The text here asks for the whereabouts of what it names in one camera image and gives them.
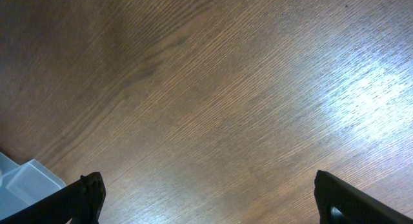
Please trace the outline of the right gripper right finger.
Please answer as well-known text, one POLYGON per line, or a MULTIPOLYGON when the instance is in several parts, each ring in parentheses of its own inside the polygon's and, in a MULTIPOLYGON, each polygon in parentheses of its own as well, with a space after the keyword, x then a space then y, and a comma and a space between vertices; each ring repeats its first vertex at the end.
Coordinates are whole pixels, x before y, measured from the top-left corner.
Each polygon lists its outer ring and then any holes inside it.
POLYGON ((314 184, 320 224, 412 224, 412 218, 384 205, 327 171, 317 171, 314 184))

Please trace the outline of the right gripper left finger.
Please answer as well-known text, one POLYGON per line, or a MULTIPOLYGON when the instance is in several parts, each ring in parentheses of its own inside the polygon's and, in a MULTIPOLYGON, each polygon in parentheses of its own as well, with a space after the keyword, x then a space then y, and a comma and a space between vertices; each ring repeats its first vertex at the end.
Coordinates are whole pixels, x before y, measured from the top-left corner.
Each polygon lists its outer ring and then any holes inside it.
POLYGON ((98 224, 105 197, 101 173, 93 172, 1 220, 1 224, 98 224))

